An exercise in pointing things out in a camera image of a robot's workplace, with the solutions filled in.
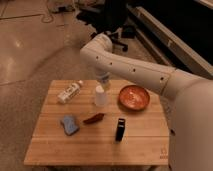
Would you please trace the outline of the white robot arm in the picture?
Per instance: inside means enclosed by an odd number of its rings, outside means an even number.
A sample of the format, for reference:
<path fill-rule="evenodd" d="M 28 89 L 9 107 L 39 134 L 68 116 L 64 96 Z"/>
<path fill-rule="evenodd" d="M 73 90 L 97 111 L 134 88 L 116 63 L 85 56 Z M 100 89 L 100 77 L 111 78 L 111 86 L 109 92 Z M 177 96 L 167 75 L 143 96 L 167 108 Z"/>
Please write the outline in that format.
<path fill-rule="evenodd" d="M 112 52 L 101 33 L 80 50 L 100 83 L 115 74 L 171 103 L 168 165 L 171 171 L 213 171 L 213 80 L 178 68 Z"/>

